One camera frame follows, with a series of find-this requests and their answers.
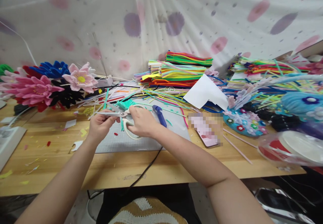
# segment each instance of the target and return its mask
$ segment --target white backdrop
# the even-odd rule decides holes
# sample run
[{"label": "white backdrop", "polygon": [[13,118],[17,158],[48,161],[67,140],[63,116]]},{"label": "white backdrop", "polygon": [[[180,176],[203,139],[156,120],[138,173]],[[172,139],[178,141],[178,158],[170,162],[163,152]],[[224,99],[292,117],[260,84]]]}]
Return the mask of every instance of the white backdrop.
[{"label": "white backdrop", "polygon": [[[132,78],[167,50],[274,58],[323,36],[323,0],[0,0],[0,21],[27,41],[39,65],[91,63]],[[97,45],[93,38],[95,32]],[[0,62],[32,65],[23,40],[0,24]]]}]

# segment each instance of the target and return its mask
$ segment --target wooden table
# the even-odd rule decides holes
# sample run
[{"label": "wooden table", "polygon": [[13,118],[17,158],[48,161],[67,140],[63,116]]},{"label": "wooden table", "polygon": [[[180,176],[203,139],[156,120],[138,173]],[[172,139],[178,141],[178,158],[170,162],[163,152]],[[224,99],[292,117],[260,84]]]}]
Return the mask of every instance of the wooden table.
[{"label": "wooden table", "polygon": [[[13,115],[14,100],[0,110],[0,119]],[[36,109],[24,114],[14,126],[27,129],[24,137],[10,157],[1,174],[13,171],[9,177],[0,180],[0,196],[39,193],[51,179],[61,170],[73,153],[69,151],[75,141],[84,140],[80,130],[89,126],[85,115],[74,115],[85,108],[76,106],[69,110],[46,109],[39,113]],[[66,121],[77,119],[77,124],[62,131]],[[224,133],[252,162],[249,164],[226,140],[223,146],[206,149],[196,131],[189,129],[191,141],[219,159],[239,178],[255,178],[279,175],[303,174],[302,168],[285,172],[277,169],[259,155],[257,149],[243,143],[228,133]],[[250,143],[257,145],[256,139],[241,136]],[[103,189],[130,186],[156,156],[151,152],[120,152],[95,154],[90,169],[83,183],[84,189]],[[29,166],[35,159],[39,160]],[[39,168],[26,175],[34,167]],[[137,186],[195,182],[195,179],[168,152],[162,151],[146,175]]]}]

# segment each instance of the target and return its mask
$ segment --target gray cutting mat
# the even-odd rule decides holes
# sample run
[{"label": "gray cutting mat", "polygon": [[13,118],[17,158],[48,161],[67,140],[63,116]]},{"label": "gray cutting mat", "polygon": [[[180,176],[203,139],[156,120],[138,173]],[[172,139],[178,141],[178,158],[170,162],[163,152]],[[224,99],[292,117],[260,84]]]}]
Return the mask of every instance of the gray cutting mat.
[{"label": "gray cutting mat", "polygon": [[[158,105],[162,108],[165,108],[168,110],[173,109],[175,112],[178,111],[179,113],[181,113],[181,110],[178,107],[173,107],[173,106],[167,107],[162,102],[159,102],[157,100],[154,100],[150,103],[149,103],[149,100],[142,100],[142,99],[135,99],[134,101],[143,102],[151,105]],[[148,110],[152,110],[151,106],[145,106],[145,105],[143,106],[147,107]],[[157,122],[159,122],[157,115],[153,111],[151,112],[155,117],[155,119],[157,120]],[[167,128],[190,141],[190,137],[188,135],[188,131],[184,123],[183,117],[165,110],[163,110],[162,112],[165,120],[168,119],[173,125],[171,126],[168,122],[166,122]],[[131,115],[128,115],[127,119],[133,122]],[[133,140],[129,138],[125,132],[121,131],[121,124],[116,122],[110,128],[110,131],[105,137],[105,139],[103,139],[103,141],[98,145],[95,153],[154,151],[154,150],[159,150],[160,148],[161,148],[161,145],[155,140],[150,138],[141,138],[139,140]]]}]

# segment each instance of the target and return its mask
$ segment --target yellow flower center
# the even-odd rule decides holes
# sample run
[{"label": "yellow flower center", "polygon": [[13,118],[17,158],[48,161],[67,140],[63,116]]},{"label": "yellow flower center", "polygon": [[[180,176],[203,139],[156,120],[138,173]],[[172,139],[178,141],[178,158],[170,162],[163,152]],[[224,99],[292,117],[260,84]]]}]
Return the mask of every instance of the yellow flower center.
[{"label": "yellow flower center", "polygon": [[84,82],[85,82],[85,78],[84,78],[83,76],[79,76],[79,77],[77,78],[77,80],[78,80],[79,82],[81,82],[81,83],[84,83]]}]

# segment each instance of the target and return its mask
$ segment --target hand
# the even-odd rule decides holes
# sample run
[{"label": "hand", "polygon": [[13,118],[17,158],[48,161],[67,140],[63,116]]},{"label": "hand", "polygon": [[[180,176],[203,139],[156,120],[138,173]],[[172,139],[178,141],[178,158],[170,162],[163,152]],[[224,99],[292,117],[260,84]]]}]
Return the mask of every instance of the hand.
[{"label": "hand", "polygon": [[[113,112],[105,109],[101,112]],[[90,120],[90,130],[88,132],[87,139],[95,141],[98,145],[108,134],[110,127],[117,121],[120,123],[120,118],[116,116],[106,116],[101,114],[95,114]]]},{"label": "hand", "polygon": [[157,131],[157,128],[162,126],[147,109],[130,106],[129,112],[134,119],[135,125],[127,125],[127,128],[137,136],[152,138]]}]

